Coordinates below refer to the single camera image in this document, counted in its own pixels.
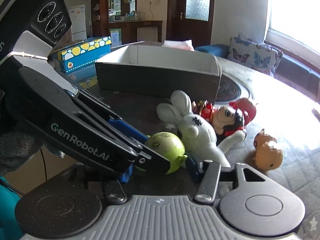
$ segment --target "gray ribbed plate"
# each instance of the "gray ribbed plate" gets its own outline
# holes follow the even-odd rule
[[[25,235],[21,240],[36,240]],[[210,206],[188,196],[133,196],[126,204],[109,206],[89,230],[69,240],[243,240],[261,239],[229,227]],[[298,240],[295,234],[281,239]]]

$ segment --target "white refrigerator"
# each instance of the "white refrigerator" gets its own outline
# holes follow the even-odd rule
[[[87,38],[87,31],[85,27],[84,5],[70,7],[69,15],[72,23],[72,40],[85,40]]]

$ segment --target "window frame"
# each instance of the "window frame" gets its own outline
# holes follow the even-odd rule
[[[301,57],[303,60],[314,65],[318,70],[320,70],[320,53],[313,50],[312,48],[306,46],[302,42],[295,40],[294,38],[271,28],[271,18],[272,18],[272,0],[271,12],[269,19],[269,27],[267,30],[267,35],[265,40],[274,44],[277,47],[283,48],[291,53]]]

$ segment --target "camera module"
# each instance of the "camera module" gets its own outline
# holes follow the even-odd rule
[[[55,14],[51,20],[48,22],[46,28],[45,28],[45,31],[47,33],[51,33],[59,24],[60,22],[62,21],[63,19],[63,14],[62,12],[59,12],[57,14]]]
[[[54,37],[57,38],[64,31],[65,27],[66,27],[65,23],[61,25],[54,33]]]
[[[55,2],[50,2],[47,5],[45,5],[38,14],[38,22],[44,22],[46,19],[48,19],[48,17],[52,14],[55,8]]]

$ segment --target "power cord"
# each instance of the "power cord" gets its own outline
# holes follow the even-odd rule
[[[153,12],[151,11],[151,2],[149,2],[149,4],[150,4],[150,5],[149,5],[149,11],[150,11],[150,12],[151,12],[151,14],[152,14],[152,18],[151,18],[151,20],[153,20],[154,15],[153,15]]]
[[[47,180],[48,180],[48,176],[47,176],[47,166],[45,165],[45,159],[44,159],[44,155],[43,155],[43,152],[42,152],[42,148],[40,148],[40,152],[41,152],[41,156],[42,156],[42,160],[43,160],[45,181],[47,181]]]
[[[3,179],[0,178],[0,184],[4,187],[6,187],[8,190],[10,190],[11,192],[15,192],[17,194],[20,194],[22,196],[24,196],[24,193],[22,193],[21,191],[17,190],[16,188],[12,187],[9,183],[7,183],[6,181],[4,181]]]

